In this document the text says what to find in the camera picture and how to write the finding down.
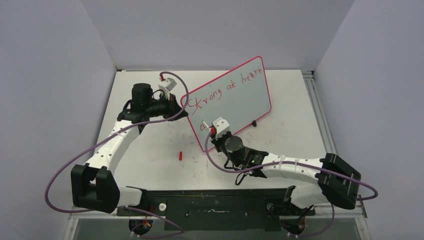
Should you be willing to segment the pink framed whiteboard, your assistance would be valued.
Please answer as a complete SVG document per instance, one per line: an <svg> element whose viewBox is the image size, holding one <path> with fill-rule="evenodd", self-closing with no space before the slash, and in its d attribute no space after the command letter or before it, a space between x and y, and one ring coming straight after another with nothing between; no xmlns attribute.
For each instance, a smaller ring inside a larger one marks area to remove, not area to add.
<svg viewBox="0 0 424 240"><path fill-rule="evenodd" d="M262 118L272 109L263 58L256 56L184 94L180 103L187 104L188 122L205 152L209 126L219 117L227 120L236 134Z"/></svg>

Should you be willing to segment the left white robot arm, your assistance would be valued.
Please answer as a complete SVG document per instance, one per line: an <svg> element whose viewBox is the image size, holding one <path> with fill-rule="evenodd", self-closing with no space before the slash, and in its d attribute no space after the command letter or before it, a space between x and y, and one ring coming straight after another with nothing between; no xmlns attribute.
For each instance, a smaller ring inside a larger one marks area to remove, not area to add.
<svg viewBox="0 0 424 240"><path fill-rule="evenodd" d="M159 98L148 83L136 83L131 99L126 102L110 133L85 164L76 164L71 172L73 204L79 208L103 213L129 206L136 215L149 210L149 201L143 198L141 189L118 186L114 172L131 143L142 133L151 118L163 117L175 121L187 117L171 90L176 86L172 78L158 84Z"/></svg>

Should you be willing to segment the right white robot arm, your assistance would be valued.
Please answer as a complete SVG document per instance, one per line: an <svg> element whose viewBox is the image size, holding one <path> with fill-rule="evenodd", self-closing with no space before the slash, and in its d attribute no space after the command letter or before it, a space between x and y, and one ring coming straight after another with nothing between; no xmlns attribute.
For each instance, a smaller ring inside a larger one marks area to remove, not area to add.
<svg viewBox="0 0 424 240"><path fill-rule="evenodd" d="M303 186L288 188L283 199L283 209L296 214L313 205L330 203L346 210L356 206L361 174L339 155L326 153L323 158L295 158L276 155L247 147L230 131L209 135L219 153L224 153L232 163L225 168L228 173L238 173L257 178L284 178L301 181Z"/></svg>

